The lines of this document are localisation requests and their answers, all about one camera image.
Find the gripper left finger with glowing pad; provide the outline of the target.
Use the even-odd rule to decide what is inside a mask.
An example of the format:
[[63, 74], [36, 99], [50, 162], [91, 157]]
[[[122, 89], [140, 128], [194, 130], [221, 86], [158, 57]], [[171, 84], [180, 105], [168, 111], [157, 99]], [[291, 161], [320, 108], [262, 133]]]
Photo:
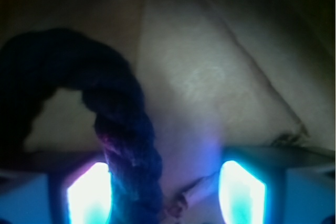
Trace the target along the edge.
[[99, 152], [1, 157], [1, 223], [107, 223], [111, 175]]

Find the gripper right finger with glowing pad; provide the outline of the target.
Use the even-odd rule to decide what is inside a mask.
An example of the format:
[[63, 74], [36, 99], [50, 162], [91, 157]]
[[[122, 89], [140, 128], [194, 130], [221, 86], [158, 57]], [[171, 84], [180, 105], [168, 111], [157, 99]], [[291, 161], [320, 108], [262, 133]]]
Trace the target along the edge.
[[228, 147], [218, 200], [225, 223], [335, 223], [335, 152]]

